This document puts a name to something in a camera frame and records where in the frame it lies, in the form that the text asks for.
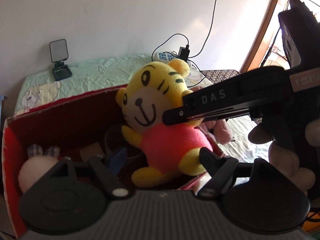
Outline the white power strip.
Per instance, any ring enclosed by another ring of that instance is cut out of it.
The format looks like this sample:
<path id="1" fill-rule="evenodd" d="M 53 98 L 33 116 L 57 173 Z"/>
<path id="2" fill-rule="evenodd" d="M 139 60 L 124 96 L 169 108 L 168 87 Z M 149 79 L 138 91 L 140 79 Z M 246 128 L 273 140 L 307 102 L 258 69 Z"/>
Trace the white power strip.
<path id="1" fill-rule="evenodd" d="M 172 55 L 171 53 L 164 52 L 164 53 L 155 53 L 153 56 L 153 61 L 159 61 L 168 63 L 171 60 L 178 59 L 177 55 Z"/>

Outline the red cardboard box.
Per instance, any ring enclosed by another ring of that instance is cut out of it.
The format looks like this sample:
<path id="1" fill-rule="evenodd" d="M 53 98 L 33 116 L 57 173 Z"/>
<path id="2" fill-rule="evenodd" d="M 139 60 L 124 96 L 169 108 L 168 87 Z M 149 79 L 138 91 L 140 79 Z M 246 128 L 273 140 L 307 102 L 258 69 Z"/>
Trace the red cardboard box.
<path id="1" fill-rule="evenodd" d="M 136 191 L 107 200 L 63 158 L 25 194 L 18 174 L 32 144 L 59 146 L 64 153 L 96 142 L 121 120 L 117 88 L 64 98 L 8 118 L 2 168 L 5 200 L 19 239 L 219 239 L 224 217 L 214 202 L 191 191 Z"/>

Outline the cartoon print bed sheet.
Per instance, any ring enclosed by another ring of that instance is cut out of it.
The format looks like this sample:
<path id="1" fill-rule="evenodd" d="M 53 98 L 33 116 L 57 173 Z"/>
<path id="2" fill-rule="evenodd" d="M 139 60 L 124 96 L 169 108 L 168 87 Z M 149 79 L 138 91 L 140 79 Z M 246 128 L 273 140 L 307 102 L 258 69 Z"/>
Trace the cartoon print bed sheet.
<path id="1" fill-rule="evenodd" d="M 134 72 L 151 62 L 150 55 L 94 59 L 69 65 L 70 78 L 56 81 L 52 70 L 27 76 L 17 98 L 15 115 L 47 103 L 85 92 L 127 83 Z M 249 116 L 228 120 L 233 133 L 231 142 L 222 145 L 223 152 L 239 161 L 251 163 L 256 158 L 268 159 L 270 143 L 253 144 L 247 136 L 256 123 Z"/>

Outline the small white plush bunny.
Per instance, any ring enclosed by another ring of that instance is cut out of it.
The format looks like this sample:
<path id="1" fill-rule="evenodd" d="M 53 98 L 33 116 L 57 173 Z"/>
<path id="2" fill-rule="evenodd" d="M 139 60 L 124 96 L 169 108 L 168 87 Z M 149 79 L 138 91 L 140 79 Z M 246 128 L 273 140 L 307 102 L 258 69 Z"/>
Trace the small white plush bunny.
<path id="1" fill-rule="evenodd" d="M 18 174 L 18 184 L 23 194 L 58 163 L 60 148 L 51 146 L 44 150 L 40 145 L 33 144 L 28 147 L 27 154 L 28 160 Z"/>

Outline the brown patterned blanket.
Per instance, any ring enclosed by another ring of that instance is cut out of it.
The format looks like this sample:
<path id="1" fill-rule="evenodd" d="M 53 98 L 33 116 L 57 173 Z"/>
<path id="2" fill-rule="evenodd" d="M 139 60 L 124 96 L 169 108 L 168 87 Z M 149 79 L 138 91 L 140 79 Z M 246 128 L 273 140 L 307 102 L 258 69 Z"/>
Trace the brown patterned blanket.
<path id="1" fill-rule="evenodd" d="M 203 70 L 202 73 L 206 76 L 206 78 L 212 83 L 219 83 L 221 81 L 230 79 L 231 77 L 235 77 L 240 75 L 240 73 L 236 70 Z"/>

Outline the black charger adapter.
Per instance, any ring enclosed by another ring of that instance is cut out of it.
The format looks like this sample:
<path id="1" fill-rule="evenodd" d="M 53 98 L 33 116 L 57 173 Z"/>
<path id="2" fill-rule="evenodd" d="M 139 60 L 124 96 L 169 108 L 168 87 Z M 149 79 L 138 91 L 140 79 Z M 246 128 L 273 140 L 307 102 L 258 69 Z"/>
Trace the black charger adapter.
<path id="1" fill-rule="evenodd" d="M 178 52 L 178 58 L 182 59 L 183 61 L 187 62 L 188 57 L 189 57 L 189 45 L 186 45 L 185 47 L 180 47 L 179 52 Z"/>

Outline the yellow tiger plush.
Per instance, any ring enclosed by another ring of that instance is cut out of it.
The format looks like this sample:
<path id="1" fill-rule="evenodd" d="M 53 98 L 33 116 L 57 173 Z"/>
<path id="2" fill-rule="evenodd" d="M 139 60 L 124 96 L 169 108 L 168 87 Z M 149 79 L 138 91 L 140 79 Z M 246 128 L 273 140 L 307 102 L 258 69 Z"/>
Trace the yellow tiger plush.
<path id="1" fill-rule="evenodd" d="M 199 161 L 200 149 L 212 146 L 198 129 L 200 120 L 166 125 L 165 111 L 181 107 L 191 90 L 185 84 L 188 64 L 181 59 L 168 63 L 150 62 L 135 72 L 125 88 L 117 91 L 126 124 L 124 139 L 146 156 L 148 165 L 131 176 L 139 188 L 165 184 L 181 174 L 198 176 L 205 172 Z"/>

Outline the white plush bunny blue bow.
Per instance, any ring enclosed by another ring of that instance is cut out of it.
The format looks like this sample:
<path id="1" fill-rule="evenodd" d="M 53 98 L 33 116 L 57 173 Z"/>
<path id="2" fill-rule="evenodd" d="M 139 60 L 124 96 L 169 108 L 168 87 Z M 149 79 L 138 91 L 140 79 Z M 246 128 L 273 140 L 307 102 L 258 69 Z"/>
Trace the white plush bunny blue bow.
<path id="1" fill-rule="evenodd" d="M 295 152 L 279 146 L 263 124 L 258 124 L 252 129 L 248 139 L 254 144 L 264 144 L 271 141 L 272 144 L 268 149 L 269 163 L 293 182 L 305 195 L 308 194 L 307 191 L 316 181 L 316 175 L 311 170 L 299 166 L 299 158 Z"/>

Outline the phone stand with mirror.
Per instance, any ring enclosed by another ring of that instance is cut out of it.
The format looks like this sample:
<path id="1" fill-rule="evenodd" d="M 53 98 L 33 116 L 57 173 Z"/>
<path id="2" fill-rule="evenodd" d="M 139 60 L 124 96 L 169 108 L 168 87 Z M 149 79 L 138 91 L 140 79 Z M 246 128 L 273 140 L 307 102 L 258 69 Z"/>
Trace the phone stand with mirror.
<path id="1" fill-rule="evenodd" d="M 68 47 L 66 39 L 52 41 L 49 44 L 50 58 L 54 67 L 53 76 L 56 81 L 61 81 L 71 77 L 73 74 L 65 61 L 68 59 Z"/>

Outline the packing tape roll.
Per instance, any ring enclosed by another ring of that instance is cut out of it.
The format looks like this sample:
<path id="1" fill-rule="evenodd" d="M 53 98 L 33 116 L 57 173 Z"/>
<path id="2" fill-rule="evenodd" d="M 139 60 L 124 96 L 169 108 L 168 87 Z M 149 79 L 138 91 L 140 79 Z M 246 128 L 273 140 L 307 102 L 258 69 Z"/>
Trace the packing tape roll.
<path id="1" fill-rule="evenodd" d="M 112 126 L 104 136 L 104 145 L 107 155 L 125 147 L 125 140 L 121 132 L 121 126 Z"/>

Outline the pink plush bear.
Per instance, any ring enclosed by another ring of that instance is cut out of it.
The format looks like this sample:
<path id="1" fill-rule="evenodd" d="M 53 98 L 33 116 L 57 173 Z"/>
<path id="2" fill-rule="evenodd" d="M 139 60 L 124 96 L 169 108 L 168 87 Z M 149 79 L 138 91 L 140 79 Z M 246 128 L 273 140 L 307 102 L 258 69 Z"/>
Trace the pink plush bear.
<path id="1" fill-rule="evenodd" d="M 225 145 L 233 138 L 232 131 L 225 119 L 202 122 L 200 129 L 217 144 Z"/>

